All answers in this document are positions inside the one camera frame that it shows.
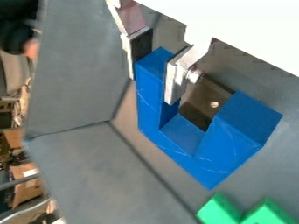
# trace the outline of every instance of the gray surface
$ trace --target gray surface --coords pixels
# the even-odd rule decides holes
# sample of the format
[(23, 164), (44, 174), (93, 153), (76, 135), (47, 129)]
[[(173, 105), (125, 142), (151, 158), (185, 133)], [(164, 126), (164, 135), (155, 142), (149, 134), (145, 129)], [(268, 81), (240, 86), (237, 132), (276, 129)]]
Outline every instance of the gray surface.
[[(139, 133), (136, 112), (132, 111), (136, 107), (133, 83), (112, 123), (193, 213), (207, 198), (215, 192), (221, 192), (243, 211), (268, 196), (299, 220), (299, 79), (279, 69), (271, 70), (268, 64), (251, 56), (243, 56), (241, 51), (224, 44), (219, 44), (216, 51), (208, 53), (199, 66), (227, 88), (241, 90), (284, 115), (265, 147), (212, 192), (204, 189)], [(208, 101), (213, 100), (209, 95), (205, 97)]]
[(27, 147), (69, 224), (196, 223), (107, 123)]
[(128, 79), (104, 1), (49, 1), (41, 29), (28, 137), (108, 120)]

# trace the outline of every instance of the screw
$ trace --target screw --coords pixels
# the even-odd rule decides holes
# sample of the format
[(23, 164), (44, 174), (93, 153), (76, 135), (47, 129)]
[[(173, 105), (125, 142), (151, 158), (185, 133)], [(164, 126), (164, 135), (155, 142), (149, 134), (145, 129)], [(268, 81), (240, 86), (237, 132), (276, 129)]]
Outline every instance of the screw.
[(192, 83), (197, 84), (204, 76), (204, 72), (193, 65), (185, 74), (185, 79)]

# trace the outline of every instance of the cardboard box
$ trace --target cardboard box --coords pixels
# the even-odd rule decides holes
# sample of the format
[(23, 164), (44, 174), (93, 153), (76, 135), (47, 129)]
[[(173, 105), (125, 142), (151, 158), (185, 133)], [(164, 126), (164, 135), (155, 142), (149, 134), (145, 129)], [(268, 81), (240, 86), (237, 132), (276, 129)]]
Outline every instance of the cardboard box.
[[(13, 179), (21, 179), (39, 172), (33, 163), (11, 166), (11, 171), (13, 174)], [(15, 209), (24, 201), (43, 195), (41, 180), (35, 178), (20, 185), (16, 185), (13, 191), (13, 199), (8, 203), (8, 206), (12, 207), (12, 209)]]
[(23, 129), (5, 129), (1, 139), (0, 155), (8, 154), (9, 150), (23, 148)]

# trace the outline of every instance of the metal bracket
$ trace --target metal bracket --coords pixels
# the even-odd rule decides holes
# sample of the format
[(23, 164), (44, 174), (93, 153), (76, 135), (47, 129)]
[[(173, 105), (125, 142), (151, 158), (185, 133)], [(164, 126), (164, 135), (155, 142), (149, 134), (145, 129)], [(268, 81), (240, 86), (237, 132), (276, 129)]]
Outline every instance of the metal bracket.
[(181, 98), (187, 82), (189, 81), (192, 84), (196, 84), (204, 76), (204, 72), (192, 64), (192, 49), (192, 46), (185, 46), (167, 63), (163, 99), (169, 105), (173, 105)]
[(129, 36), (120, 35), (127, 53), (129, 78), (135, 79), (135, 63), (152, 51), (153, 29), (145, 27)]

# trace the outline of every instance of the silver bracket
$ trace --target silver bracket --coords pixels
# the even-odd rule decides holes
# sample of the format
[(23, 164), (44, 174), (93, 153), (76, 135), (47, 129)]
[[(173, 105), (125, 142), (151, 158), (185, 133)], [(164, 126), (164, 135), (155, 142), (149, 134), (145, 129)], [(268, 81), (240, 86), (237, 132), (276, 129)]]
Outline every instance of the silver bracket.
[(204, 72), (191, 63), (192, 46), (184, 47), (167, 63), (164, 82), (164, 101), (173, 105), (181, 98), (187, 82), (197, 84), (204, 76)]

